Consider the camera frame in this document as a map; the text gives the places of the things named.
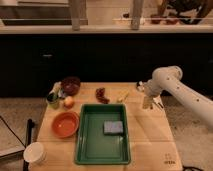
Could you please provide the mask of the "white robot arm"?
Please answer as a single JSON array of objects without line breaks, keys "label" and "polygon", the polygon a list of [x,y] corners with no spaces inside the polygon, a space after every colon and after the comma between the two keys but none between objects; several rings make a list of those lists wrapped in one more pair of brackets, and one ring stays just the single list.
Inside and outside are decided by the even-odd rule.
[{"label": "white robot arm", "polygon": [[149,98],[155,98],[163,90],[169,92],[213,130],[213,101],[183,84],[182,76],[183,71],[178,66],[157,68],[152,78],[144,83],[144,93]]}]

